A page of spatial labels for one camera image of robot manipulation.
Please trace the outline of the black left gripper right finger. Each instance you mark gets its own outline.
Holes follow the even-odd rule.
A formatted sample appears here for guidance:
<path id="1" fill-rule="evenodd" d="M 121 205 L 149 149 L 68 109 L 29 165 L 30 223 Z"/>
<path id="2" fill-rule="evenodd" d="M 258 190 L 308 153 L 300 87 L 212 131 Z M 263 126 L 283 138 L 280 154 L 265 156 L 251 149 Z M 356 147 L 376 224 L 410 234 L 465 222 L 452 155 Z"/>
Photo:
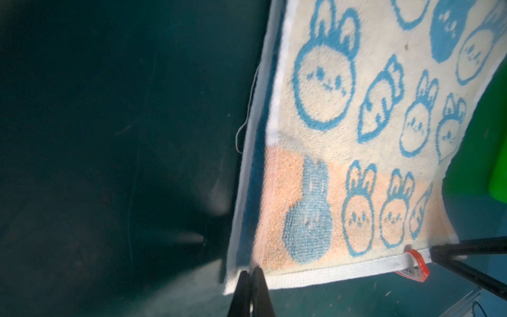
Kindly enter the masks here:
<path id="1" fill-rule="evenodd" d="M 264 272 L 260 267 L 255 268 L 252 275 L 252 316 L 275 317 Z"/>

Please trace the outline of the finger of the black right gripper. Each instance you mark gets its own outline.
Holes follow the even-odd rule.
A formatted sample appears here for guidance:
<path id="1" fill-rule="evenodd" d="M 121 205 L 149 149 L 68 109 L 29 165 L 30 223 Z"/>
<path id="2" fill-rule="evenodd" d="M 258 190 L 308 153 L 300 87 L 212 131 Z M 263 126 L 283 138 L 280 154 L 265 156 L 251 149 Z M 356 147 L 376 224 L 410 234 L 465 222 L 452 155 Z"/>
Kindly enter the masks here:
<path id="1" fill-rule="evenodd" d="M 506 301 L 506 284 L 458 260 L 459 256 L 506 255 L 506 237 L 465 240 L 430 248 L 433 263 Z"/>

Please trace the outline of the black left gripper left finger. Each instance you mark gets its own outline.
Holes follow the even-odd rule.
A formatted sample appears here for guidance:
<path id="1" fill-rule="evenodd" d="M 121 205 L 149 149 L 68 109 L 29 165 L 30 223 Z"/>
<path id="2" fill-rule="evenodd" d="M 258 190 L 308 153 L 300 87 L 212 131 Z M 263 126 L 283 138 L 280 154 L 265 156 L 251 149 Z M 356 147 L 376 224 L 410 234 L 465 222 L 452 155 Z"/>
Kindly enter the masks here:
<path id="1" fill-rule="evenodd" d="M 252 282 L 247 271 L 240 273 L 234 291 L 228 317 L 249 317 L 252 300 Z"/>

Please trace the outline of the green plastic basket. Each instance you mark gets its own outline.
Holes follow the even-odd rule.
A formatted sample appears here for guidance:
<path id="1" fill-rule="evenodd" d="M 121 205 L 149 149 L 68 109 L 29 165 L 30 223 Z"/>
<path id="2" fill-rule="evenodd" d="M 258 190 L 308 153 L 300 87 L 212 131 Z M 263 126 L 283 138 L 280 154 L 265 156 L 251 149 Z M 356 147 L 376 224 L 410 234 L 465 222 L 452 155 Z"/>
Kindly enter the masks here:
<path id="1" fill-rule="evenodd" d="M 489 194 L 499 202 L 507 203 L 507 140 L 504 141 L 489 181 Z"/>

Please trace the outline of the teal pattern towel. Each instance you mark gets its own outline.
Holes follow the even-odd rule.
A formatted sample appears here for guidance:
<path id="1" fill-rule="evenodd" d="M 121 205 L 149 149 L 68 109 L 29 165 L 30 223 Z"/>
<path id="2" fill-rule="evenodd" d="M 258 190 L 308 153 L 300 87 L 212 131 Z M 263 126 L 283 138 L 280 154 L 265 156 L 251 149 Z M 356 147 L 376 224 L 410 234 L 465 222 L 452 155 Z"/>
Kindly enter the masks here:
<path id="1" fill-rule="evenodd" d="M 273 1 L 224 293 L 402 271 L 458 241 L 442 183 L 506 57 L 505 1 Z"/>

